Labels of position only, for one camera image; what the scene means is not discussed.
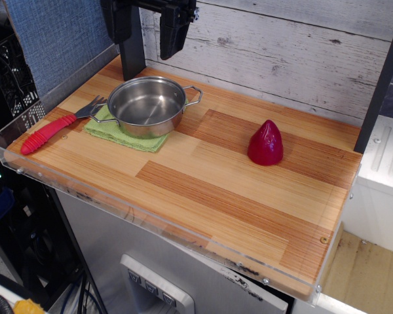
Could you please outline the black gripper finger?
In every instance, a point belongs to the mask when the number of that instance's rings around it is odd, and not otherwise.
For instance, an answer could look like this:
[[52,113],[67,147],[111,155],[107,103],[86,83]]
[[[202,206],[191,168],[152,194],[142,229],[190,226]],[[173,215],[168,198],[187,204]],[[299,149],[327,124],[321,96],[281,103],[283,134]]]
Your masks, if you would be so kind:
[[167,1],[160,15],[160,57],[170,59],[183,49],[196,1]]
[[103,18],[110,39],[120,44],[132,34],[132,5],[129,1],[101,0]]

